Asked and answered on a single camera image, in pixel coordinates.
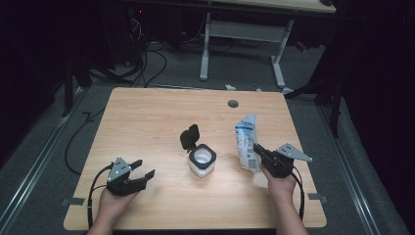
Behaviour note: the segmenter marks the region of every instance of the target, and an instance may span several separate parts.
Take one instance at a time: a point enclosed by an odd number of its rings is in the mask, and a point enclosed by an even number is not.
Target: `hand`
[[[285,178],[275,178],[263,164],[259,167],[268,179],[268,190],[274,203],[292,203],[296,180],[291,175]]]
[[[259,166],[268,179],[268,190],[275,209],[276,234],[308,234],[293,204],[296,180],[291,175],[285,178],[274,178],[263,164]]]
[[[112,234],[116,220],[125,212],[129,203],[138,193],[127,196],[115,196],[107,188],[103,190],[100,198],[97,218],[88,234]]]

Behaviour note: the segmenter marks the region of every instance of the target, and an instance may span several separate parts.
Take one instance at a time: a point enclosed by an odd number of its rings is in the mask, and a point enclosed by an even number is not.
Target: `table surface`
[[[298,10],[315,13],[335,13],[334,6],[325,6],[320,0],[210,0],[229,4],[243,4],[258,7]]]
[[[230,108],[229,100],[239,102]],[[235,125],[249,114],[256,115],[257,141],[275,149],[291,143],[301,149],[284,96],[277,92],[116,88],[104,112],[85,167],[74,192],[87,199],[95,175],[116,157],[132,164],[143,160],[130,178],[156,175],[129,206],[115,229],[244,229],[274,228],[272,204],[266,178],[242,169]],[[188,164],[180,134],[197,124],[201,138],[217,154],[214,170],[198,177]],[[322,227],[326,217],[320,201],[308,200],[316,193],[308,165],[295,161],[305,192],[304,225]],[[106,171],[97,181],[106,184]],[[97,214],[102,189],[93,194]],[[300,207],[300,189],[294,194]],[[64,222],[68,230],[87,229],[86,201],[71,205]]]

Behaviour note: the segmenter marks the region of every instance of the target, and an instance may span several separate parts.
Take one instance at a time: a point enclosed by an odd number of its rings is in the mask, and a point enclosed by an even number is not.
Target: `human hand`
[[[137,195],[138,192],[121,197],[112,194],[107,188],[104,189],[101,193],[97,217],[104,216],[107,222],[115,223]]]
[[[296,188],[296,180],[291,175],[285,178],[275,178],[263,164],[260,164],[259,167],[268,179],[268,191],[274,203],[291,204],[293,202],[294,189]]]
[[[104,189],[97,217],[88,234],[112,234],[114,224],[137,195],[138,192],[122,197],[115,196],[107,188]]]

